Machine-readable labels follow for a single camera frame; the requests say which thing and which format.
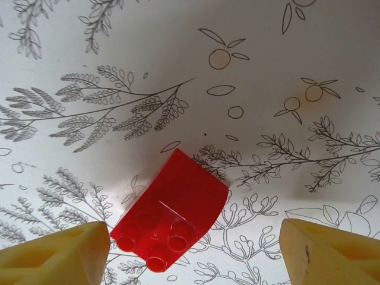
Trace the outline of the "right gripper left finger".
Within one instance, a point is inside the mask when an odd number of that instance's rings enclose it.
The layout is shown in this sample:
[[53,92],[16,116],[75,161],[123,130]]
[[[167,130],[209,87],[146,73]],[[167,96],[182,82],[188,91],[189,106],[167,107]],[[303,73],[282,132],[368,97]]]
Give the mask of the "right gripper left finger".
[[93,221],[1,250],[1,284],[100,284],[110,237]]

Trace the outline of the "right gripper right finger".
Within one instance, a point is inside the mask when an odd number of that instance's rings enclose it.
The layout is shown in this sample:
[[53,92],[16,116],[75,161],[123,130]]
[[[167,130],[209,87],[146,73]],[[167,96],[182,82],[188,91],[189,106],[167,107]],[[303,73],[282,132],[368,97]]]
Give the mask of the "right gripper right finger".
[[280,249],[292,284],[379,284],[379,240],[295,218]]

